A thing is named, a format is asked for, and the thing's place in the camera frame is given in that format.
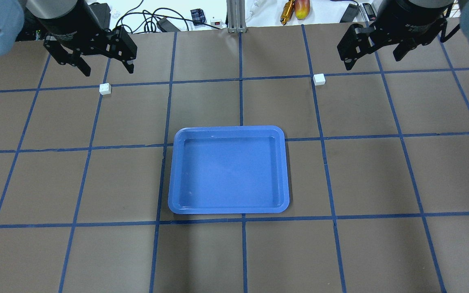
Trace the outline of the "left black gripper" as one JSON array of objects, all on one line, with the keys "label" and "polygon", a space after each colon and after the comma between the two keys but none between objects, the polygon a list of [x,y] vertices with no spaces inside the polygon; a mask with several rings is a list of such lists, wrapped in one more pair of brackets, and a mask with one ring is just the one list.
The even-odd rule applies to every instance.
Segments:
[{"label": "left black gripper", "polygon": [[35,17],[46,29],[44,47],[59,65],[78,68],[86,77],[91,67],[81,55],[103,55],[134,72],[137,45],[124,26],[106,31],[88,4],[36,4]]}]

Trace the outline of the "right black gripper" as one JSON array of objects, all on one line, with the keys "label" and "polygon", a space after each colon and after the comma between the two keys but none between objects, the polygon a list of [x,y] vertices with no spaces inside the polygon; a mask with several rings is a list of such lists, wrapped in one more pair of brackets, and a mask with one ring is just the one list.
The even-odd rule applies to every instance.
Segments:
[{"label": "right black gripper", "polygon": [[439,22],[448,7],[448,2],[382,2],[370,26],[351,24],[338,43],[345,69],[350,71],[358,59],[388,45],[396,45],[393,57],[401,61],[420,44],[432,41],[430,31],[441,26]]}]

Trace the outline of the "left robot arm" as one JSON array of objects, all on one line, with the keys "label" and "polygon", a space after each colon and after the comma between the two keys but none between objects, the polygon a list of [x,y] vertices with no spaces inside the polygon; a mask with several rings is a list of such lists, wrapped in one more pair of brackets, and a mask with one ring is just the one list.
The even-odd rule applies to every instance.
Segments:
[{"label": "left robot arm", "polygon": [[84,74],[91,67],[84,56],[102,55],[134,72],[137,46],[124,26],[110,29],[85,0],[0,0],[0,56],[7,54],[25,24],[26,11],[45,28],[43,46],[60,65]]}]

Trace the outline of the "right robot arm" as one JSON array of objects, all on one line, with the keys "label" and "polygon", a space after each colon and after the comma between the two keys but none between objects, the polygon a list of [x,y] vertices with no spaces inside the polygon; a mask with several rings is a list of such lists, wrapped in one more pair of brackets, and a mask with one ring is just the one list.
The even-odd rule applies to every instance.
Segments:
[{"label": "right robot arm", "polygon": [[401,61],[418,46],[429,45],[436,37],[445,43],[460,30],[469,44],[469,0],[458,2],[460,22],[448,31],[453,5],[452,0],[384,0],[368,27],[361,24],[348,27],[337,45],[340,59],[350,70],[364,55],[394,45],[392,55]]}]

